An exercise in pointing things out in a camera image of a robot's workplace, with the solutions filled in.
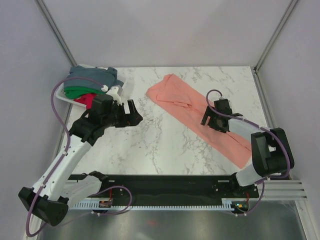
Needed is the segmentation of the salmon pink t shirt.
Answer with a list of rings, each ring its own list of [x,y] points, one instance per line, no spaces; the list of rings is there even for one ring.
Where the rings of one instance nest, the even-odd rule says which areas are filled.
[[[207,109],[206,98],[175,74],[165,75],[150,87],[146,96],[193,131],[239,168],[250,160],[251,143],[235,133],[222,133],[201,125]]]

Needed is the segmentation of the white plastic laundry basket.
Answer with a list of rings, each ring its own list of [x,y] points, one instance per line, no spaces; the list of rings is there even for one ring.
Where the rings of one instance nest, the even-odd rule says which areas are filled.
[[[83,67],[85,67],[85,68],[104,68],[104,69],[107,69],[107,67],[94,67],[94,66],[85,65],[85,64],[79,64],[78,66],[83,66]],[[126,82],[125,80],[119,79],[118,76],[117,76],[117,79],[123,81],[124,84],[125,84],[125,82]],[[58,89],[57,89],[57,91],[55,92],[55,94],[56,94],[56,97],[57,97],[58,99],[61,99],[61,100],[64,100],[64,101],[66,101],[66,102],[73,103],[73,104],[76,104],[76,105],[83,106],[83,105],[80,104],[80,103],[74,102],[74,99],[69,99],[69,98],[67,98],[67,97],[65,96],[65,93],[64,93],[64,83],[61,84],[61,85],[58,87]]]

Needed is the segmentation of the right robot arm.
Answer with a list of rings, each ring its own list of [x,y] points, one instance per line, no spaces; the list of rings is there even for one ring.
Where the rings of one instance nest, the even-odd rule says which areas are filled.
[[[251,144],[252,164],[233,174],[234,181],[229,191],[235,197],[242,196],[247,186],[261,182],[267,177],[285,178],[295,166],[294,157],[282,128],[260,127],[233,113],[227,99],[214,101],[208,105],[201,124],[221,133],[234,133]]]

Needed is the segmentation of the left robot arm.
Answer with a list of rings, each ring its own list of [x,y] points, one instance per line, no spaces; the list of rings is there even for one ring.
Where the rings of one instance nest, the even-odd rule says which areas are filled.
[[[31,188],[23,187],[19,191],[18,197],[30,215],[55,227],[73,205],[91,195],[104,197],[109,193],[108,177],[98,171],[87,174],[72,187],[66,187],[66,182],[83,156],[104,135],[105,129],[134,127],[143,120],[134,101],[129,99],[127,104],[128,113],[124,104],[111,95],[100,94],[93,99],[91,108],[67,131],[65,149]]]

